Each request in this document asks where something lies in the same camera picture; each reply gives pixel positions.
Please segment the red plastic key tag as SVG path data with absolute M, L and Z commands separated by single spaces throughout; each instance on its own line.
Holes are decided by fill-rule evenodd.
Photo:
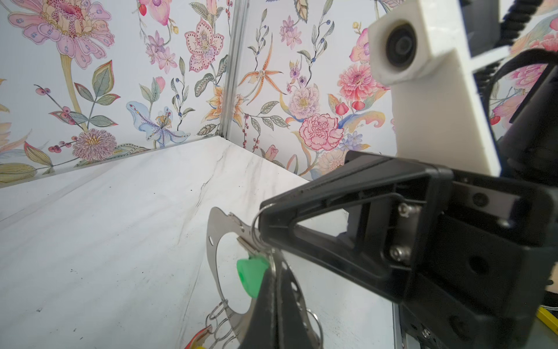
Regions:
M 205 349 L 204 343 L 213 334 L 213 327 L 209 325 L 200 330 L 192 337 L 190 342 L 185 346 L 185 349 Z

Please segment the green plastic key tag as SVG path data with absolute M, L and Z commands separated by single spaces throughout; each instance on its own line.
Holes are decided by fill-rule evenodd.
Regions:
M 258 298 L 264 275 L 269 267 L 270 263 L 264 257 L 250 257 L 237 261 L 238 277 L 244 291 L 250 298 Z

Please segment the silver metal keyring with keys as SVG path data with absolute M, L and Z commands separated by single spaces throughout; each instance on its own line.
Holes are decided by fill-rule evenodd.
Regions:
M 275 248 L 266 247 L 260 241 L 259 232 L 254 224 L 246 224 L 234 214 L 226 214 L 214 207 L 209 213 L 207 224 L 206 257 L 220 297 L 219 305 L 206 320 L 216 322 L 215 340 L 223 348 L 239 348 L 257 302 L 257 299 L 250 298 L 244 291 L 238 277 L 236 263 L 240 259 L 250 257 L 267 259 L 270 263 L 269 269 L 276 277 L 276 348 L 279 348 L 277 277 L 280 264 L 283 261 L 287 263 L 283 253 Z M 305 307 L 309 324 L 316 335 L 316 348 L 322 348 L 324 334 L 321 323 L 306 306 L 306 302 Z

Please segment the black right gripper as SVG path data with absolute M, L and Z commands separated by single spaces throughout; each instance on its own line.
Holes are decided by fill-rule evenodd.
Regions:
M 523 348 L 557 261 L 557 189 L 452 170 L 398 170 L 395 302 L 447 348 Z

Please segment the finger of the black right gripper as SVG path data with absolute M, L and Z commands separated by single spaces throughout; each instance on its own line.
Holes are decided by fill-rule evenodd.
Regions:
M 264 201 L 264 243 L 402 301 L 447 207 L 453 171 L 351 151 L 338 169 Z

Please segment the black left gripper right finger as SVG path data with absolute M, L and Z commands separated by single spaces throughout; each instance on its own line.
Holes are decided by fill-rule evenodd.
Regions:
M 278 269 L 277 287 L 278 347 L 316 348 L 302 289 L 285 261 Z

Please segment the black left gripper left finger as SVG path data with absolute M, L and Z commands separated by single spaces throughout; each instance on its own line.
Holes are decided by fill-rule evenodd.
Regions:
M 270 269 L 264 273 L 255 309 L 239 348 L 276 348 L 276 277 Z

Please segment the aluminium corner frame post right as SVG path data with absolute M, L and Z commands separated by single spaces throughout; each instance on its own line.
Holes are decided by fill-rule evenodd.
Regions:
M 228 51 L 228 70 L 226 80 L 223 85 L 224 97 L 219 126 L 219 135 L 226 140 L 230 139 L 233 125 L 236 89 L 241 61 L 241 46 L 244 40 L 244 31 L 246 27 L 246 20 L 248 18 L 249 6 L 249 0 L 234 1 L 230 46 Z

